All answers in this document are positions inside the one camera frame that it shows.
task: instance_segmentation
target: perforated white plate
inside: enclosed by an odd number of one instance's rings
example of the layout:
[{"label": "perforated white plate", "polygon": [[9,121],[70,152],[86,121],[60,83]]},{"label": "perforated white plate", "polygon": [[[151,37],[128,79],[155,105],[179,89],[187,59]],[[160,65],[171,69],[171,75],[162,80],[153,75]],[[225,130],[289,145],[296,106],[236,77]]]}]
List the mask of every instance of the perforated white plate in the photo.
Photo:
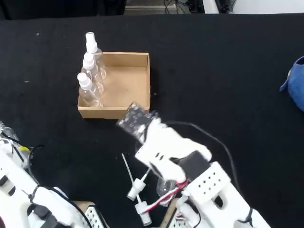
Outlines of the perforated white plate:
[{"label": "perforated white plate", "polygon": [[[102,218],[99,217],[95,207],[88,207],[85,212],[86,217],[89,219],[92,228],[106,228],[102,224]],[[82,223],[84,224],[84,227],[89,227],[86,220],[83,218]]]}]

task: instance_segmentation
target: cardboard box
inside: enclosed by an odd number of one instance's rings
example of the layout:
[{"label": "cardboard box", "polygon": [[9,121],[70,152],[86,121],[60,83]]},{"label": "cardboard box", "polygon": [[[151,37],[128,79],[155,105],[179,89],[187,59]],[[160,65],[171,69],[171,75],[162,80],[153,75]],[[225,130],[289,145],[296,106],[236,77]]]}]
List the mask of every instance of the cardboard box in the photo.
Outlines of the cardboard box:
[{"label": "cardboard box", "polygon": [[135,101],[146,111],[150,108],[149,53],[104,52],[107,77],[101,94],[103,107],[85,107],[78,97],[83,118],[119,119]]}]

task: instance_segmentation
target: black strap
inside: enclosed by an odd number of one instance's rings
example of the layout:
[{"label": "black strap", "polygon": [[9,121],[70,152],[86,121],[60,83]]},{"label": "black strap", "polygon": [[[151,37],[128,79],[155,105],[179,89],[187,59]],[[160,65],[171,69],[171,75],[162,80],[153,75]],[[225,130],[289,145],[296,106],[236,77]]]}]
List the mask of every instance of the black strap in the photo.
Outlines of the black strap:
[{"label": "black strap", "polygon": [[252,225],[252,212],[253,212],[253,208],[250,208],[249,213],[248,213],[245,221],[240,221],[239,220],[239,222],[240,223],[248,223],[249,222],[249,224],[253,227],[253,225]]}]

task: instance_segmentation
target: cable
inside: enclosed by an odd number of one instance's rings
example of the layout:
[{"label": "cable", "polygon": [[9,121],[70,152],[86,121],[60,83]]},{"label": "cable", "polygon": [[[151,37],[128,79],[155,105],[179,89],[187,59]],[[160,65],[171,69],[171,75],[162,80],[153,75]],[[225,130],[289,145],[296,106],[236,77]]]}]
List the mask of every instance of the cable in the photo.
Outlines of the cable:
[{"label": "cable", "polygon": [[[218,138],[216,138],[212,134],[208,133],[207,131],[203,130],[202,128],[198,127],[197,125],[195,125],[193,123],[183,122],[183,121],[168,121],[168,122],[166,122],[166,124],[168,124],[168,125],[179,124],[179,125],[192,126],[195,129],[199,130],[200,132],[204,133],[205,135],[209,136],[211,139],[215,140],[219,144],[221,144],[224,147],[224,149],[225,149],[225,151],[226,151],[226,153],[229,157],[235,187],[238,190],[239,194],[243,197],[243,194],[241,192],[241,189],[240,189],[240,186],[239,186],[239,183],[238,183],[237,169],[236,169],[235,163],[233,161],[232,155],[231,155],[228,147],[221,140],[219,140]],[[252,226],[252,211],[253,211],[253,209],[252,209],[252,207],[250,207],[249,214],[247,215],[246,219],[244,221],[239,220],[239,222],[241,222],[241,223],[248,223],[249,222],[249,224]]]},{"label": "cable", "polygon": [[[126,168],[127,168],[127,170],[128,170],[129,177],[130,177],[130,179],[131,179],[132,186],[133,186],[133,185],[134,185],[133,177],[132,177],[132,174],[131,174],[131,171],[130,171],[129,165],[128,165],[128,163],[127,163],[127,160],[125,159],[125,157],[124,157],[124,154],[123,154],[123,153],[122,153],[122,157],[123,157],[123,161],[124,161],[124,163],[125,163],[125,166],[126,166]],[[142,201],[141,201],[141,198],[139,197],[139,195],[138,195],[138,194],[136,195],[136,198],[137,198],[137,201],[138,201],[139,203],[141,203],[141,202],[142,202]]]},{"label": "cable", "polygon": [[176,2],[176,6],[179,7],[181,9],[181,11],[183,11],[183,13],[185,14],[186,12],[184,11],[184,9],[179,5],[178,1]]},{"label": "cable", "polygon": [[216,138],[215,136],[213,136],[212,134],[208,133],[207,131],[203,130],[202,128],[198,127],[197,125],[193,124],[193,123],[189,123],[189,122],[182,122],[182,121],[168,121],[165,122],[165,124],[177,124],[177,125],[187,125],[187,126],[192,126],[195,129],[197,129],[198,131],[204,133],[205,135],[207,135],[208,137],[210,137],[211,139],[215,140],[217,143],[219,143],[220,145],[222,145],[228,155],[229,161],[230,161],[230,166],[231,166],[231,170],[232,170],[232,177],[233,177],[233,181],[234,184],[236,186],[236,189],[238,190],[238,192],[242,195],[240,187],[239,187],[239,183],[238,183],[238,176],[237,176],[237,169],[235,166],[235,163],[233,161],[232,155],[229,151],[229,149],[227,148],[227,146],[218,138]]},{"label": "cable", "polygon": [[178,3],[177,3],[177,0],[175,0],[175,6],[176,6],[176,14],[179,13],[179,8],[177,7]]},{"label": "cable", "polygon": [[198,225],[200,224],[200,222],[201,222],[201,215],[200,215],[200,212],[199,212],[199,222],[193,228],[198,227]]},{"label": "cable", "polygon": [[1,132],[1,134],[2,134],[5,138],[8,138],[8,139],[12,140],[12,141],[15,142],[15,143],[18,143],[19,145],[22,145],[22,146],[25,146],[25,147],[29,148],[29,147],[26,146],[25,144],[22,144],[19,140],[14,139],[14,138],[8,136],[8,135],[5,134],[3,131]]},{"label": "cable", "polygon": [[78,212],[84,217],[85,221],[87,222],[88,226],[90,228],[92,228],[92,225],[89,221],[89,219],[86,217],[86,215],[84,214],[84,212],[77,206],[77,204],[75,204],[73,201],[71,201],[68,197],[66,197],[65,195],[63,195],[60,191],[58,191],[57,189],[54,188],[46,188],[50,191],[53,191],[55,193],[57,193],[61,198],[63,198],[66,202],[68,202],[69,204],[71,204],[74,208],[76,208],[76,210],[78,210]]},{"label": "cable", "polygon": [[162,197],[160,197],[157,201],[155,201],[153,204],[148,205],[144,210],[142,210],[142,213],[146,213],[152,209],[154,209],[157,205],[159,205],[160,202],[164,201],[167,197],[169,197],[170,195],[180,191],[181,189],[183,189],[187,184],[188,184],[188,180],[186,180],[185,182],[183,182],[179,187],[168,191],[166,194],[164,194]]},{"label": "cable", "polygon": [[166,6],[166,0],[163,0],[163,5],[165,6],[165,14],[169,13],[168,8]]},{"label": "cable", "polygon": [[163,4],[165,5],[165,13],[166,14],[170,14],[170,12],[169,12],[169,10],[168,10],[168,6],[171,4],[171,2],[173,1],[173,0],[170,0],[169,1],[169,3],[166,5],[166,2],[165,2],[166,0],[163,0]]},{"label": "cable", "polygon": [[31,157],[33,156],[33,153],[36,149],[40,149],[40,148],[43,148],[44,145],[40,144],[40,145],[37,145],[35,147],[33,147],[30,152],[28,153],[28,172],[29,172],[29,175],[33,178],[33,180],[39,184],[38,180],[35,178],[35,176],[33,175],[33,172],[32,172],[32,167],[31,167]]}]

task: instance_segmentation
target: white spray nozzle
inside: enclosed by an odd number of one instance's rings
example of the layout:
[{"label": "white spray nozzle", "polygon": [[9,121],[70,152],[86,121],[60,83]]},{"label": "white spray nozzle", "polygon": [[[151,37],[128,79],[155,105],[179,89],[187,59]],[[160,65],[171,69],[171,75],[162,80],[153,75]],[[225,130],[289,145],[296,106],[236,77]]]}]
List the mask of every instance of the white spray nozzle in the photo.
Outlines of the white spray nozzle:
[{"label": "white spray nozzle", "polygon": [[86,76],[85,73],[79,73],[77,75],[77,79],[81,88],[83,88],[84,90],[88,90],[92,87],[92,81],[88,78],[88,76]]},{"label": "white spray nozzle", "polygon": [[94,56],[92,53],[86,52],[84,55],[83,67],[86,70],[92,70],[95,66]]},{"label": "white spray nozzle", "polygon": [[93,32],[87,32],[85,34],[86,39],[86,51],[90,53],[95,53],[98,50],[97,43],[95,40],[95,34]]}]

